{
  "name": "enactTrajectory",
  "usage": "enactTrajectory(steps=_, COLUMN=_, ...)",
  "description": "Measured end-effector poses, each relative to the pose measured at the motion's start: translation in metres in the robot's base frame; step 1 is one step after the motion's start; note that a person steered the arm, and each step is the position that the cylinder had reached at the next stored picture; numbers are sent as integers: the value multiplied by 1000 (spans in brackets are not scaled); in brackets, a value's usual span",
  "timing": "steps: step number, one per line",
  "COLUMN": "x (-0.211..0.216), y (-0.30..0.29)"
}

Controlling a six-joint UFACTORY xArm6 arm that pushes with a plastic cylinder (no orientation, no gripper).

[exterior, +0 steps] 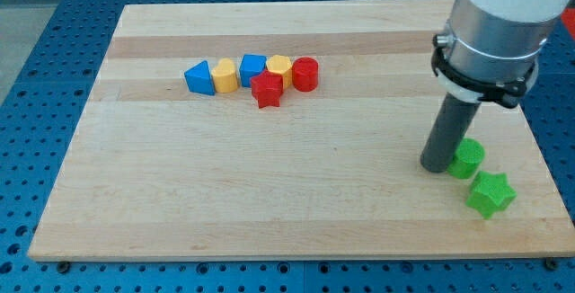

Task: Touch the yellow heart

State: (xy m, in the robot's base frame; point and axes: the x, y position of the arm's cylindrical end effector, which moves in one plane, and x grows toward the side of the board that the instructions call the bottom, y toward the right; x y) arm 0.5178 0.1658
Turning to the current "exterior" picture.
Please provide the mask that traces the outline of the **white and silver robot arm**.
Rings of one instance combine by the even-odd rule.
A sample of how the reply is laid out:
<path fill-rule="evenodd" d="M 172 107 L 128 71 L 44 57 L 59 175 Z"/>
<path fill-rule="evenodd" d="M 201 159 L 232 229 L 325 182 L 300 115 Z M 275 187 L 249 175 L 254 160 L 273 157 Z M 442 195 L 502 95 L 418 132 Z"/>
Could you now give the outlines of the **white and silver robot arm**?
<path fill-rule="evenodd" d="M 538 77 L 537 59 L 570 0 L 455 0 L 434 39 L 432 69 L 461 102 L 514 108 Z"/>

